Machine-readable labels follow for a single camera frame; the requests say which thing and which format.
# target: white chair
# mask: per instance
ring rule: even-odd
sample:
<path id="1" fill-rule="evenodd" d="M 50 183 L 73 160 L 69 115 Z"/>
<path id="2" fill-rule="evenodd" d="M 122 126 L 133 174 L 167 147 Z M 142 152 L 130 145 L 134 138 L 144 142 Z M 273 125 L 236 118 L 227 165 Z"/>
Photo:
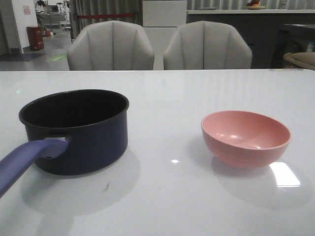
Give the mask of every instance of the white chair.
<path id="1" fill-rule="evenodd" d="M 165 70 L 249 69 L 252 51 L 233 26 L 199 21 L 176 28 L 163 59 Z"/>
<path id="2" fill-rule="evenodd" d="M 152 70 L 154 53 L 142 26 L 107 21 L 86 26 L 67 60 L 70 70 Z"/>

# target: gray floor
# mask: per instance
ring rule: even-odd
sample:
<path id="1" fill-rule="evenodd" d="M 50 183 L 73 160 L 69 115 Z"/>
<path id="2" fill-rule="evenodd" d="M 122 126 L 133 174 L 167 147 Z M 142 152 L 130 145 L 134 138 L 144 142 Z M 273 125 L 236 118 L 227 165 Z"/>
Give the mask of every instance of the gray floor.
<path id="1" fill-rule="evenodd" d="M 25 71 L 25 70 L 69 70 L 66 60 L 68 48 L 71 46 L 70 31 L 55 29 L 57 34 L 43 37 L 44 49 L 31 51 L 27 49 L 25 54 L 44 54 L 30 61 L 0 61 L 0 71 Z"/>

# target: purple handle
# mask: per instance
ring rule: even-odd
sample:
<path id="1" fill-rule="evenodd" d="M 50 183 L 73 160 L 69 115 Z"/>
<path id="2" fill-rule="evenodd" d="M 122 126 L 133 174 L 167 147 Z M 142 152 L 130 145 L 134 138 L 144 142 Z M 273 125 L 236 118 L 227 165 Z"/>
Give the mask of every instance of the purple handle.
<path id="1" fill-rule="evenodd" d="M 35 140 L 22 144 L 0 161 L 0 198 L 40 158 L 55 158 L 68 147 L 66 139 Z"/>

